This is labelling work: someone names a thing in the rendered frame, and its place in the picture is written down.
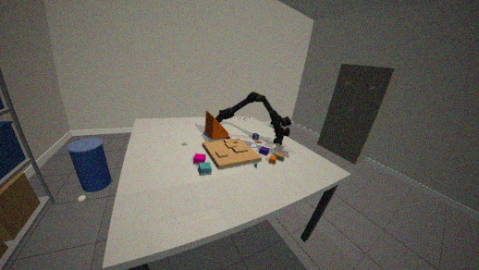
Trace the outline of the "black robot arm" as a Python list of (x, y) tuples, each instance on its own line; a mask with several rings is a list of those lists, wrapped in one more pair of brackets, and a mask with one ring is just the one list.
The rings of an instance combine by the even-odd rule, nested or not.
[[(219, 115), (217, 115), (215, 119), (220, 123), (223, 119), (232, 118), (236, 111), (241, 109), (246, 104), (253, 103), (255, 101), (264, 103), (272, 119), (271, 125), (274, 125), (275, 129), (281, 129), (281, 125), (283, 127), (291, 125), (291, 120), (289, 116), (281, 117), (280, 115), (278, 115), (277, 112), (272, 107), (272, 105), (270, 105), (270, 103), (267, 101), (266, 97), (256, 92), (252, 92), (244, 100), (234, 105), (233, 107), (227, 108), (225, 110), (219, 110)], [(280, 125), (280, 122), (281, 122), (281, 125)], [(288, 137), (289, 133), (290, 133), (289, 128), (286, 128), (286, 129), (282, 128), (282, 130), (280, 131), (280, 136), (284, 135)]]

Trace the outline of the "magenta block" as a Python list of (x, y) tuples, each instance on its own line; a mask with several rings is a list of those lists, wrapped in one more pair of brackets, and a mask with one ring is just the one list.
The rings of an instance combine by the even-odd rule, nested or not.
[(193, 163), (205, 163), (205, 154), (195, 154)]

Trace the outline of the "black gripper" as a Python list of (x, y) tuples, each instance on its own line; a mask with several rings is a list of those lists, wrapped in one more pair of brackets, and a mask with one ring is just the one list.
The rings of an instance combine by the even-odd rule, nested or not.
[(276, 138), (274, 139), (274, 144), (279, 144), (279, 145), (282, 145), (282, 140), (283, 140), (283, 137), (284, 135), (280, 136), (280, 131), (282, 130), (281, 129), (275, 129), (274, 132), (276, 133)]

